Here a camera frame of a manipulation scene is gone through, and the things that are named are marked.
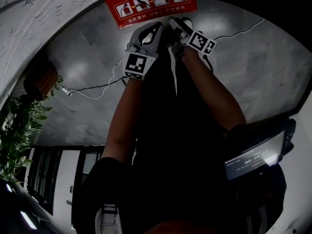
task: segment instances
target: person's left arm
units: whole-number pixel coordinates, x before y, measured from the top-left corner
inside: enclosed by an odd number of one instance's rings
[[[113,116],[102,157],[112,157],[122,164],[132,158],[142,90],[142,81],[129,79]]]

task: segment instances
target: window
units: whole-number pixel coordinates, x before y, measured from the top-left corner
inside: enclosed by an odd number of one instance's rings
[[[62,150],[56,148],[36,148],[29,170],[27,190],[51,215],[61,155]]]

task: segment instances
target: cable connector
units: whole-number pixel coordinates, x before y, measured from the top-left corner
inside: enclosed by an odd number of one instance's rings
[[[68,89],[66,89],[65,87],[62,87],[62,91],[65,92],[65,94],[67,94],[68,96],[72,95],[72,93]]]

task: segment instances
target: white brick wall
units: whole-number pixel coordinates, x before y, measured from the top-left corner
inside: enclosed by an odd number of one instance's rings
[[[95,1],[0,0],[0,108],[36,52]]]

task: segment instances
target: fluorescent light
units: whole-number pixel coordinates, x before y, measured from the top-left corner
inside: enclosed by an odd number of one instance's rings
[[[36,200],[33,196],[32,196],[32,198],[33,198],[35,201],[37,201],[37,203],[39,203],[38,200]]]
[[[6,187],[8,188],[9,192],[12,192],[12,189],[8,184],[6,184]]]
[[[35,225],[33,224],[33,222],[29,219],[29,217],[27,216],[27,214],[24,213],[24,212],[20,212],[20,213],[22,214],[22,216],[23,216],[24,219],[26,220],[26,222],[27,222],[27,224],[29,225],[29,227],[30,227],[31,229],[36,230],[37,228],[35,227]]]

